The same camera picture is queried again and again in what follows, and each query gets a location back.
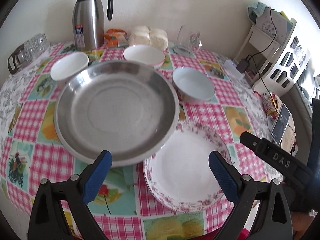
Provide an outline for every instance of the metal screw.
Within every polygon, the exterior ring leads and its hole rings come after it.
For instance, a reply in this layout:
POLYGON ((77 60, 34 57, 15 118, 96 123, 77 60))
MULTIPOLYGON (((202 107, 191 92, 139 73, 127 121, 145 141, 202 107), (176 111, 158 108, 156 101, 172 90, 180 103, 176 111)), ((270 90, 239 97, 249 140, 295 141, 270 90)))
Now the metal screw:
POLYGON ((246 180, 246 181, 249 181, 249 180, 251 179, 250 175, 248 175, 248 174, 242 175, 242 178, 243 178, 244 180, 246 180))
POLYGON ((72 181, 76 181, 76 180, 79 179, 79 175, 78 175, 78 174, 73 174, 73 175, 70 177, 70 179, 71 179, 72 181))
POLYGON ((273 183, 276 184, 276 185, 279 185, 279 184, 280 184, 279 179, 273 179, 272 181, 273 181, 273 183))
POLYGON ((41 179, 41 181, 40 181, 40 183, 41 183, 42 185, 46 184, 47 182, 48 182, 48 179, 47 179, 47 178, 43 178, 43 179, 41 179))

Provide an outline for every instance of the white wall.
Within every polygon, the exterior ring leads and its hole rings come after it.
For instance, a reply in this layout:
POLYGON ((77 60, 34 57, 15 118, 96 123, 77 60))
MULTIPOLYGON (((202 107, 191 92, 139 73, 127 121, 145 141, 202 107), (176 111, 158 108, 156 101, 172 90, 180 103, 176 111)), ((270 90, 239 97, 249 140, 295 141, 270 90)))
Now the white wall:
MULTIPOLYGON (((318 54, 320 30, 300 0, 114 0, 113 19, 105 20, 105 29, 130 30, 134 25, 148 25, 166 30, 169 39, 175 40, 180 26, 187 24, 201 32, 205 49, 233 57, 250 29, 246 8, 254 1, 262 1, 295 18, 311 53, 318 54)), ((7 58, 25 40, 37 33, 45 33, 51 42, 73 40, 75 2, 18 1, 0 29, 0 86, 9 75, 7 58)), ((106 10, 107 0, 102 2, 106 10)))

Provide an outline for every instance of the metal basin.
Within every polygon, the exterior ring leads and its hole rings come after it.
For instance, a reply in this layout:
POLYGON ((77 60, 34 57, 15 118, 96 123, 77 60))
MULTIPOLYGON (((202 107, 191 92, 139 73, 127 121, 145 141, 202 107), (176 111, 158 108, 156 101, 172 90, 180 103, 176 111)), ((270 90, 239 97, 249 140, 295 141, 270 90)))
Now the metal basin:
POLYGON ((75 76, 55 106, 63 146, 93 163, 102 150, 113 167, 143 161, 169 139, 179 119, 172 85, 153 68, 130 61, 94 65, 75 76))

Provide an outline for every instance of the tablecloth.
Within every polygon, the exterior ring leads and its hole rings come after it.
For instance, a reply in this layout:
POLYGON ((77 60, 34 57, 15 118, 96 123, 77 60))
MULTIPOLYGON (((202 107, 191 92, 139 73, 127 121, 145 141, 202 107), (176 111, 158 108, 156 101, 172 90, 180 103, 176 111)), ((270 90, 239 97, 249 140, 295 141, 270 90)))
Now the tablecloth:
MULTIPOLYGON (((51 46, 49 57, 11 75, 0 91, 0 184, 12 204, 27 214, 31 213, 41 178, 67 180, 87 165, 62 146, 53 124, 60 90, 50 78, 50 69, 75 50, 73 42, 51 46)), ((89 51, 89 64, 122 60, 123 50, 103 46, 89 51)), ((171 45, 159 72, 170 82, 173 70, 181 66, 206 74, 215 86, 214 97, 199 105, 180 102, 180 119, 199 121, 216 130, 241 174, 250 174, 255 180, 281 179, 276 170, 239 142, 246 130, 260 138, 271 138, 260 99, 244 79, 237 80, 223 71, 225 60, 205 49, 190 57, 180 56, 171 45)), ((67 202, 62 201, 62 205, 72 232, 80 236, 67 202)), ((142 163, 138 163, 111 169, 88 207, 109 239, 156 240, 210 233, 222 226, 233 204, 222 197, 203 212, 175 213, 153 197, 145 183, 142 163)))

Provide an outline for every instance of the thermos label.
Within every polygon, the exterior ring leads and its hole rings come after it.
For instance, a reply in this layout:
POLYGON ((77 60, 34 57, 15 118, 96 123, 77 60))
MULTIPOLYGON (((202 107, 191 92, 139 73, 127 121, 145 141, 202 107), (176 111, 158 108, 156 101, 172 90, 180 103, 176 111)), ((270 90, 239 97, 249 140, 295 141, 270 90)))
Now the thermos label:
POLYGON ((79 48, 84 48, 84 36, 83 36, 83 26, 82 25, 76 25, 76 43, 79 48))

